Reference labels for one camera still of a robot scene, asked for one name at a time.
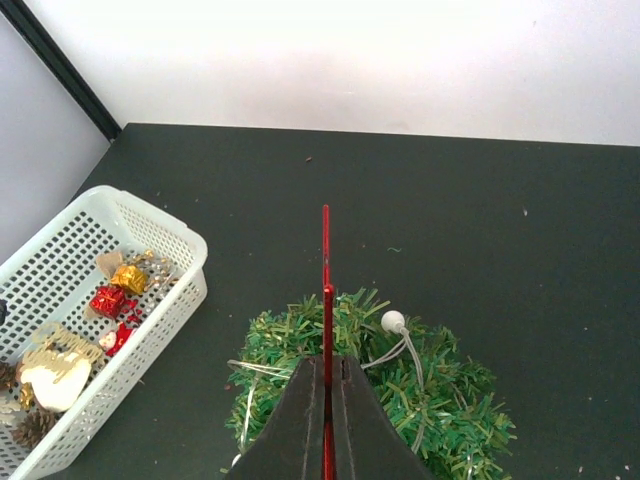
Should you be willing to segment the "red gift box ornament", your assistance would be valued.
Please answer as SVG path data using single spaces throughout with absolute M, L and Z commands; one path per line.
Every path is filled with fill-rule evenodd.
M 89 312 L 93 315 L 116 319 L 126 301 L 123 288 L 115 285 L 99 286 L 88 304 Z

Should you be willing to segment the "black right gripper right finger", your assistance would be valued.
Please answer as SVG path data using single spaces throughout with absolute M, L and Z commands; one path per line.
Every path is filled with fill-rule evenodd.
M 434 477 L 392 426 L 358 360 L 333 359 L 332 419 L 337 479 Z

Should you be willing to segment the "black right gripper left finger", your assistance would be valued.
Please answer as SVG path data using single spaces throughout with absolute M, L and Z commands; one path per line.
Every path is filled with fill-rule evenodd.
M 323 477 L 324 365 L 301 360 L 264 430 L 227 479 L 300 480 Z

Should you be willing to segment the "white ball string lights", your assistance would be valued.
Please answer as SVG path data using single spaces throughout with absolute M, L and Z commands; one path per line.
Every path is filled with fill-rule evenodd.
M 363 370 L 372 368 L 377 365 L 381 365 L 385 362 L 390 361 L 393 358 L 398 357 L 404 349 L 407 349 L 411 354 L 411 358 L 414 362 L 416 368 L 417 381 L 420 388 L 420 392 L 424 391 L 424 373 L 423 366 L 420 356 L 418 355 L 417 349 L 413 344 L 411 339 L 410 331 L 406 326 L 406 319 L 402 313 L 397 310 L 389 310 L 386 311 L 382 315 L 382 319 L 380 321 L 382 329 L 389 333 L 398 334 L 402 337 L 402 339 L 394 345 L 387 353 L 379 357 L 378 359 L 362 364 L 361 368 Z M 257 381 L 261 375 L 267 375 L 279 379 L 289 380 L 293 370 L 282 368 L 282 367 L 273 367 L 259 364 L 252 364 L 246 361 L 229 359 L 227 361 L 227 365 L 232 369 L 246 369 L 248 371 L 255 372 L 255 377 L 252 380 L 251 386 L 249 388 L 247 404 L 246 404 L 246 412 L 245 418 L 243 420 L 240 442 L 239 442 L 239 450 L 241 453 L 246 451 L 246 445 L 248 440 L 248 429 L 249 422 L 251 417 L 251 406 L 254 398 L 254 393 L 257 385 Z

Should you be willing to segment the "red star ornament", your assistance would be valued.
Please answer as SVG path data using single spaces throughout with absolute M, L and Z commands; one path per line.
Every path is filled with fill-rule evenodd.
M 328 205 L 322 210 L 322 282 L 323 282 L 323 362 L 324 362 L 324 439 L 323 477 L 334 478 L 334 453 L 332 430 L 332 359 L 333 359 L 333 286 L 330 280 L 330 210 Z

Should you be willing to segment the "gold gift box ornament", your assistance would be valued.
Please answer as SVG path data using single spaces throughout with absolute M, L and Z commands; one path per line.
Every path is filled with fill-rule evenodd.
M 136 265 L 119 266 L 110 279 L 114 286 L 123 288 L 132 295 L 142 295 L 146 291 L 148 276 Z

